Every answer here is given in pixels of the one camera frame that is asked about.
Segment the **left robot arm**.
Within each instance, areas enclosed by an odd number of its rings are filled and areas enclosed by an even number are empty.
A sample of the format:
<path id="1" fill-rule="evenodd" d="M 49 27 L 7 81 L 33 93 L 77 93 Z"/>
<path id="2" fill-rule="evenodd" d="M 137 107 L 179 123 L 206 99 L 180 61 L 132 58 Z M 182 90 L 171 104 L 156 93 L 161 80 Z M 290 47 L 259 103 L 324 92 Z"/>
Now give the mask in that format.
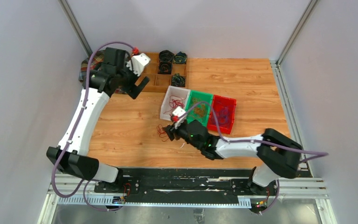
<path id="1" fill-rule="evenodd" d="M 92 67 L 93 59 L 89 59 L 81 99 L 73 119 L 58 145 L 47 150 L 54 171 L 87 181 L 106 182 L 106 187 L 113 193 L 124 188 L 120 169 L 88 156 L 90 140 L 103 108 L 116 89 L 136 99 L 145 88 L 148 77 L 144 77 L 139 85 L 136 82 L 150 62 L 146 54 L 136 50 L 131 55 L 126 50 L 109 47 L 104 50 L 103 61 L 95 67 Z"/>

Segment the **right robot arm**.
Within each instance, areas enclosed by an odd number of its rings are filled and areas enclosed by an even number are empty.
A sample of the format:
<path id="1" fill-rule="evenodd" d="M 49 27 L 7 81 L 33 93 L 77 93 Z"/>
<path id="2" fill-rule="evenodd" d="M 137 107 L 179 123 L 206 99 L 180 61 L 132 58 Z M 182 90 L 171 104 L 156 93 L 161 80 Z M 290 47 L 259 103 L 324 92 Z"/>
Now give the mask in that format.
<path id="1" fill-rule="evenodd" d="M 302 146 L 275 129 L 241 138 L 220 137 L 210 134 L 206 127 L 194 120 L 190 123 L 173 123 L 163 127 L 171 141 L 183 139 L 210 160 L 231 157 L 258 157 L 263 164 L 254 169 L 248 189 L 261 194 L 274 180 L 283 177 L 294 179 L 300 163 Z"/>

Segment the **wooden compartment tray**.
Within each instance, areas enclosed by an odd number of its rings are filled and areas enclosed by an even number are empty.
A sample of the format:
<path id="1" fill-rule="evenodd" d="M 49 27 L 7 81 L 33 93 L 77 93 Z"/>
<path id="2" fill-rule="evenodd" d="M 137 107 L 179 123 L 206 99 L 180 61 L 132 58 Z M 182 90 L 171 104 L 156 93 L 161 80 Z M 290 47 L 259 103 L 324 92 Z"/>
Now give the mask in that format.
<path id="1" fill-rule="evenodd" d="M 189 88 L 188 69 L 186 64 L 172 64 L 172 70 L 170 74 L 159 73 L 159 53 L 158 52 L 144 52 L 151 62 L 144 68 L 143 73 L 135 82 L 135 85 L 139 85 L 144 77 L 149 78 L 148 84 L 142 91 L 145 92 L 166 92 L 169 85 L 174 82 L 172 78 L 175 74 L 179 74 L 185 79 L 185 83 L 181 87 Z"/>

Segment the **green plastic bin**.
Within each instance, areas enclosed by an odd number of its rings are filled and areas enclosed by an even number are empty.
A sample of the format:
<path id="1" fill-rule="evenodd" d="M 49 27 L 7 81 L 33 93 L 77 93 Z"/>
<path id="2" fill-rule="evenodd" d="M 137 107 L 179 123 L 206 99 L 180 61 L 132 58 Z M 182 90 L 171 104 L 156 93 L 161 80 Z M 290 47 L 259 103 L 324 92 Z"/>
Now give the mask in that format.
<path id="1" fill-rule="evenodd" d="M 189 111 L 195 104 L 200 101 L 208 102 L 208 104 L 201 103 L 193 110 Z M 186 116 L 187 122 L 190 123 L 194 120 L 199 121 L 203 126 L 207 126 L 210 106 L 212 105 L 213 95 L 210 93 L 191 90 L 188 102 L 186 104 L 186 111 L 189 113 Z"/>

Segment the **white plastic bin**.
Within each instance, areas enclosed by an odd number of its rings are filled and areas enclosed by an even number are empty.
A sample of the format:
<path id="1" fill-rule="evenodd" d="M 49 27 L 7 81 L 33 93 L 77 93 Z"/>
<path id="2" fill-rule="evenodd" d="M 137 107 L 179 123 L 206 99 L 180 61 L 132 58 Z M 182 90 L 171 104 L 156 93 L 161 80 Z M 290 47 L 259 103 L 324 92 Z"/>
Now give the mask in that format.
<path id="1" fill-rule="evenodd" d="M 190 89 L 168 86 L 162 105 L 160 107 L 159 118 L 162 120 L 170 121 L 171 114 L 176 107 L 180 106 L 185 109 L 190 92 Z"/>

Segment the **rolled dark sock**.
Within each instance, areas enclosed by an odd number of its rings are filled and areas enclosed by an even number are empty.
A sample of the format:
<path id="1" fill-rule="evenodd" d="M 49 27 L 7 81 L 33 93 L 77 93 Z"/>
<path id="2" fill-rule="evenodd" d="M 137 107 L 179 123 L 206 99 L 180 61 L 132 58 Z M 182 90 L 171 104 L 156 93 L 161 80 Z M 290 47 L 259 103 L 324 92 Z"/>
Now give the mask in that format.
<path id="1" fill-rule="evenodd" d="M 170 75 L 172 73 L 172 63 L 161 61 L 158 64 L 158 74 Z"/>
<path id="2" fill-rule="evenodd" d="M 185 87 L 186 78 L 184 76 L 181 76 L 179 73 L 175 73 L 171 78 L 171 86 Z"/>
<path id="3" fill-rule="evenodd" d="M 174 54 L 169 50 L 163 50 L 158 55 L 160 62 L 173 62 Z"/>

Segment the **red plastic bin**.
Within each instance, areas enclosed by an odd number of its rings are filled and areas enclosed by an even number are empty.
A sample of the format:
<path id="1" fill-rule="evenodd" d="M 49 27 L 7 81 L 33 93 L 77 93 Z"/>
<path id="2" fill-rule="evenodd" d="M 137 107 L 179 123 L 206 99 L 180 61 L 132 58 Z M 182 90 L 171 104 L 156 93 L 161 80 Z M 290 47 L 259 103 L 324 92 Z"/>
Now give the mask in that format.
<path id="1" fill-rule="evenodd" d="M 235 120 L 236 99 L 214 95 L 212 109 L 216 113 L 221 133 L 230 134 Z"/>

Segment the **rolled teal sock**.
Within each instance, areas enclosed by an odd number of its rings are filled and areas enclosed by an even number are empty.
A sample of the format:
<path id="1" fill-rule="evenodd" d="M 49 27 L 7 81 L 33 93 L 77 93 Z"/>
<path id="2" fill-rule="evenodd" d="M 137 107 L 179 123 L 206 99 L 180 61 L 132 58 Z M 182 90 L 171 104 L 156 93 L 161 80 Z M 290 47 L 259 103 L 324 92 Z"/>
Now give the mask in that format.
<path id="1" fill-rule="evenodd" d="M 186 64 L 187 63 L 187 54 L 185 52 L 178 52 L 173 57 L 173 62 L 175 64 Z"/>

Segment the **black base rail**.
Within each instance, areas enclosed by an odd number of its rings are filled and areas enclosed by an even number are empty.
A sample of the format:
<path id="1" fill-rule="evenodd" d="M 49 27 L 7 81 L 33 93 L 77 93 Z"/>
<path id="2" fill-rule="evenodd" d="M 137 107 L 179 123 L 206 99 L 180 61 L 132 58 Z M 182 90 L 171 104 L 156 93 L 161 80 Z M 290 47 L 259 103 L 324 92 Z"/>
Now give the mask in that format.
<path id="1" fill-rule="evenodd" d="M 275 182 L 253 185 L 251 169 L 123 168 L 116 193 L 131 203 L 238 204 L 239 196 L 272 199 Z"/>

